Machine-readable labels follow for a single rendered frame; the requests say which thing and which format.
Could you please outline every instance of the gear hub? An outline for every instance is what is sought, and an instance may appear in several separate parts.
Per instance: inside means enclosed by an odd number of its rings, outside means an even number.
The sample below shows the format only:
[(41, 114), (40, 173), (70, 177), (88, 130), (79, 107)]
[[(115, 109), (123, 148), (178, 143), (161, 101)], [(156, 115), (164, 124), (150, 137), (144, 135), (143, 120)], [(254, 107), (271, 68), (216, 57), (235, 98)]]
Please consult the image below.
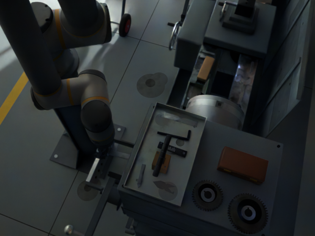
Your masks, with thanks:
[(193, 202), (203, 211), (217, 209), (223, 200), (221, 188), (213, 181), (204, 180), (193, 189)]
[(242, 233), (260, 232), (267, 224), (268, 212), (264, 203), (252, 194), (240, 194), (232, 199), (228, 215), (233, 226)]

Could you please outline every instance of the brown box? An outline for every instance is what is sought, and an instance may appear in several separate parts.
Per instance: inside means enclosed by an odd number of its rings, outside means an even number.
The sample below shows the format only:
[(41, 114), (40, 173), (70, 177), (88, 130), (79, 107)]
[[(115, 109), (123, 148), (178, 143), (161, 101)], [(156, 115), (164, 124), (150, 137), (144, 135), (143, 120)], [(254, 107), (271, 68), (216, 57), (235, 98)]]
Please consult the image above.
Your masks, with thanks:
[[(156, 154), (155, 154), (155, 157), (153, 159), (153, 162), (152, 162), (152, 169), (154, 170), (155, 166), (156, 166), (156, 163), (158, 162), (158, 158), (160, 156), (160, 152), (159, 151), (156, 151)], [(160, 169), (160, 172), (161, 173), (164, 173), (166, 174), (167, 172), (167, 169), (169, 168), (169, 162), (171, 161), (171, 156), (170, 155), (165, 155), (165, 159), (164, 159), (164, 163), (162, 164), (162, 167)]]
[(206, 82), (208, 79), (209, 73), (211, 71), (213, 63), (214, 63), (214, 58), (207, 56), (204, 59), (204, 62), (200, 68), (197, 79), (199, 79), (200, 81)]
[(217, 170), (255, 184), (265, 181), (268, 161), (239, 150), (224, 147)]

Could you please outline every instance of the black handle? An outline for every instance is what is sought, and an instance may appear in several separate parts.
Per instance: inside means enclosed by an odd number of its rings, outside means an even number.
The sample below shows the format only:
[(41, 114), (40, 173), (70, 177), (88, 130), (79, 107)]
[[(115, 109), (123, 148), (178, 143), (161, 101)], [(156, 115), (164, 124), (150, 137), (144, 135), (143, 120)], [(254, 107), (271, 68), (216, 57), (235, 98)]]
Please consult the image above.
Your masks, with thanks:
[(170, 135), (167, 135), (165, 137), (164, 144), (163, 144), (163, 147), (162, 147), (161, 152), (160, 152), (160, 156), (157, 160), (156, 166), (155, 166), (154, 171), (153, 171), (153, 176), (155, 176), (155, 177), (159, 176), (162, 164), (163, 164), (164, 159), (165, 159), (166, 150), (169, 146), (169, 143), (171, 142), (171, 138), (172, 138), (172, 136), (170, 136)]

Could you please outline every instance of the metal cylinder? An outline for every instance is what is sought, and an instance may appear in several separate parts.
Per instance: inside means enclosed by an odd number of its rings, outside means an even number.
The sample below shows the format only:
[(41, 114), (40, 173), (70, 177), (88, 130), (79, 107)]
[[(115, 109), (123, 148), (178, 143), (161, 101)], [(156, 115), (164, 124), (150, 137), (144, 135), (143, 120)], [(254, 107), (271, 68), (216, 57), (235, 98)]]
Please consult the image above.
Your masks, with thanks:
[(41, 33), (29, 0), (0, 0), (0, 25), (33, 90), (52, 94), (61, 79)]
[(93, 25), (98, 16), (96, 0), (58, 0), (68, 23), (76, 28)]
[(241, 130), (244, 112), (232, 101), (214, 95), (200, 95), (188, 101), (187, 112), (207, 117), (207, 121), (215, 122)]

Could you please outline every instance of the cart wheel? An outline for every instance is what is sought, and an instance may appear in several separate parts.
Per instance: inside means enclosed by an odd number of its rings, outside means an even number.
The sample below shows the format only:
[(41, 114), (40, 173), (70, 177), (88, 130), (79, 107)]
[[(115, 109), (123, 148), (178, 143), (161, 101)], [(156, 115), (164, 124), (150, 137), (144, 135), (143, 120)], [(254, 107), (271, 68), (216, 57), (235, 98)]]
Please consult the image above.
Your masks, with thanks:
[(119, 23), (119, 35), (121, 37), (125, 37), (131, 26), (131, 16), (129, 14), (124, 14), (122, 18), (120, 19)]

